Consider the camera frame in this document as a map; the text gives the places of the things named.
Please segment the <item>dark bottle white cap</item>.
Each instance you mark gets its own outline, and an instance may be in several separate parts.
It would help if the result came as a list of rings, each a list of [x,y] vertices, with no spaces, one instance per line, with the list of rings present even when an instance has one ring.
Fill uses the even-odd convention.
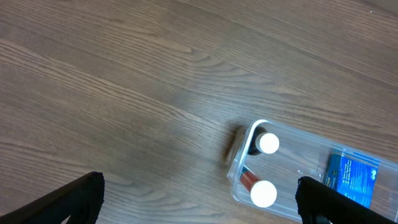
[[[251,156],[261,153],[273,154],[278,150],[279,146],[279,138],[275,134],[269,133],[265,128],[258,126],[254,130],[248,154]]]

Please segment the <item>red bottle white cap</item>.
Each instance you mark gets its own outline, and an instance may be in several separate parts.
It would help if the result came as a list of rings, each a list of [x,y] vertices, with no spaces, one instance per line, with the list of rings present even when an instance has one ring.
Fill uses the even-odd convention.
[[[277,189],[268,180],[262,180],[246,166],[243,167],[240,178],[253,204],[260,208],[267,208],[274,204],[277,199]]]

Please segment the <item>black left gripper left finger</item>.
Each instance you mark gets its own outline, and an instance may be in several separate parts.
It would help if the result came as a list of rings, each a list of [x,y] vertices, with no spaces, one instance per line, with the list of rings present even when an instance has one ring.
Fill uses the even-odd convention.
[[[1,216],[1,224],[95,224],[104,202],[104,176],[90,172]]]

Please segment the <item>blue box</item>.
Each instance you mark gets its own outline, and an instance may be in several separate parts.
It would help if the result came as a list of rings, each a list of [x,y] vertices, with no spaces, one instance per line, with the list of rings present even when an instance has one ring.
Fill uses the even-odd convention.
[[[369,208],[380,161],[360,154],[333,150],[323,183],[332,190]]]

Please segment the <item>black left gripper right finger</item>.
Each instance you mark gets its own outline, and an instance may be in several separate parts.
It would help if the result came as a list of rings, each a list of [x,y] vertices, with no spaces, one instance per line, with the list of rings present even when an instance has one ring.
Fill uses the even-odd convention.
[[[308,176],[299,178],[295,199],[303,224],[394,224]]]

